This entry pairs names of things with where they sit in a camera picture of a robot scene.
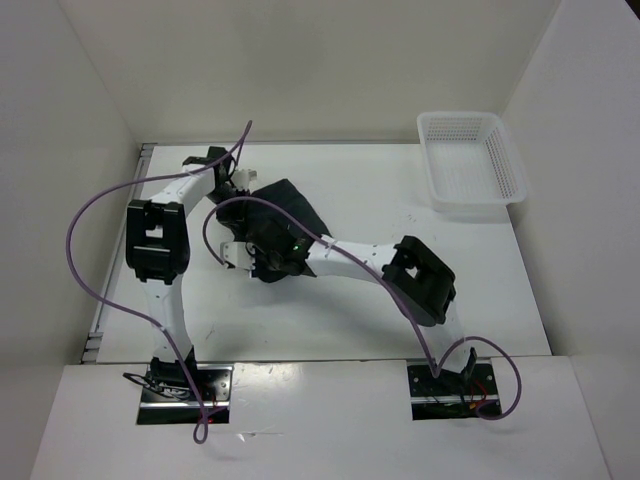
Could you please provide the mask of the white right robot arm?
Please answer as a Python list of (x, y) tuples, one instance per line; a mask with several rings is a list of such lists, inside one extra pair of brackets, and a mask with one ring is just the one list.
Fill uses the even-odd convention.
[(247, 242), (265, 282), (286, 276), (342, 277), (384, 288), (428, 349), (440, 385), (460, 393), (473, 382), (477, 354), (462, 344), (456, 276), (420, 239), (406, 235), (395, 244), (345, 242), (271, 219), (249, 228)]

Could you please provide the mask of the dark navy shorts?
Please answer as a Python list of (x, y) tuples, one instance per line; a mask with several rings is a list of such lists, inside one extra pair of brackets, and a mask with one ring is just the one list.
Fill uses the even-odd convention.
[[(309, 254), (314, 243), (312, 235), (322, 237), (330, 234), (306, 197), (287, 179), (234, 200), (245, 201), (245, 219), (216, 220), (232, 232), (235, 241), (250, 242), (261, 249), (279, 251), (301, 245), (308, 249)], [(308, 266), (308, 272), (303, 276), (313, 275)]]

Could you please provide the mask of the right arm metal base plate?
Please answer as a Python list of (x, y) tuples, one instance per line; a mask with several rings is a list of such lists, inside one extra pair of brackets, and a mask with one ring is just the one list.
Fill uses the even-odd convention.
[(488, 360), (476, 363), (467, 378), (448, 371), (433, 378), (426, 363), (409, 362), (407, 377), (414, 421), (474, 418), (477, 410), (489, 417), (502, 413)]

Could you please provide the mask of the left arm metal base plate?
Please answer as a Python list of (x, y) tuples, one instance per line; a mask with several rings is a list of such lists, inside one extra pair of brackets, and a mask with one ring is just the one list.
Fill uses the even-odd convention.
[[(234, 367), (230, 364), (199, 364), (194, 377), (209, 425), (228, 424)], [(189, 386), (152, 383), (150, 374), (124, 374), (142, 388), (137, 425), (195, 425), (202, 417), (199, 403)]]

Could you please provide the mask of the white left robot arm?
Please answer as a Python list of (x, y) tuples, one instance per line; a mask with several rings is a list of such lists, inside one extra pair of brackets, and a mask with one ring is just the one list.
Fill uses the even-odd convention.
[(182, 298), (191, 253), (187, 218), (202, 200), (220, 201), (236, 192), (236, 164), (228, 150), (211, 146), (206, 156), (183, 162), (180, 178), (127, 206), (125, 260), (141, 282), (154, 320), (154, 352), (140, 384), (165, 398), (187, 400), (200, 385)]

